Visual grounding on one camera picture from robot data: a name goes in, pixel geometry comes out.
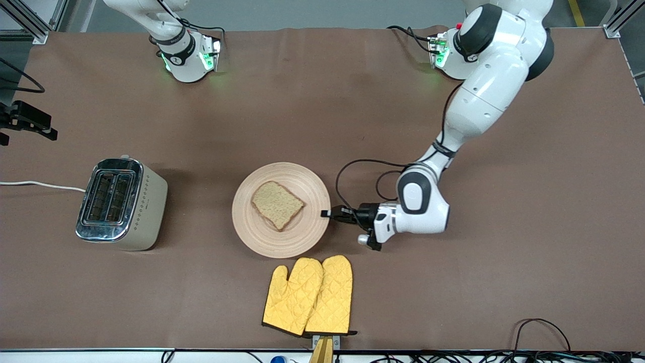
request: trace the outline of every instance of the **oven mitt pair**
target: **oven mitt pair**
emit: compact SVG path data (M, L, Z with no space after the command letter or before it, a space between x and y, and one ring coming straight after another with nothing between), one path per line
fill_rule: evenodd
M322 264L300 258L288 276L278 266L271 277L262 325L303 335L351 335L352 265L345 256Z

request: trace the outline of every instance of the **bread slice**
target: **bread slice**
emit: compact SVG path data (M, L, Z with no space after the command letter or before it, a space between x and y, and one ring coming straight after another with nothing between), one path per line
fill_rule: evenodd
M260 185L253 194L252 203L255 210L269 220L278 232L282 232L304 207L302 200L275 181Z

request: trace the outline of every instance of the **brown tablecloth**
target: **brown tablecloth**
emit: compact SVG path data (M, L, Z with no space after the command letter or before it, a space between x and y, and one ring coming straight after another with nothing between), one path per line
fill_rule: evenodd
M99 160L129 154L170 187L157 247L78 239L81 193L0 187L0 347L309 346L260 325L273 269L295 259L238 239L237 186L291 161L336 203L347 161L426 150L456 82L389 30L232 32L227 72L194 84L172 79L146 38L54 33L34 47L26 71L47 92L16 97L51 113L59 139L9 132L0 171L84 187ZM400 234L377 253L331 223L306 254L353 264L359 334L343 347L509 348L516 322L543 317L574 349L643 349L645 111L617 40L597 28L553 38L551 67L445 173L446 233ZM384 170L348 170L343 193L377 202ZM521 347L563 348L539 326Z

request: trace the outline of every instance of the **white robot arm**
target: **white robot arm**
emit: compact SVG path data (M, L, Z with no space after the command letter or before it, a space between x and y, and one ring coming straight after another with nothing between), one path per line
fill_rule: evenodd
M466 2L468 7L473 1ZM358 238L360 244L379 251L396 233L445 231L450 206L437 186L441 174L464 143L500 118L522 84L550 64L553 42L542 19L553 1L494 2L505 3L505 7L477 6L461 28L429 39L433 66L465 81L456 90L432 146L401 173L396 186L399 201L363 203L356 210L339 205L322 212L331 219L360 225L366 231Z
M166 69L180 82L195 82L217 68L221 40L187 29L175 11L190 0L103 0L143 26L161 50Z

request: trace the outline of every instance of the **plate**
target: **plate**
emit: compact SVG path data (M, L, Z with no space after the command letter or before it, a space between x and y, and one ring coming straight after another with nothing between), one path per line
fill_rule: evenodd
M253 208L251 199L264 183L280 183L305 206L278 232L271 222ZM242 182L233 199L233 225L250 249L271 258L289 258L311 249L323 236L329 218L321 211L330 208L329 192L311 170L294 163L273 163L252 172Z

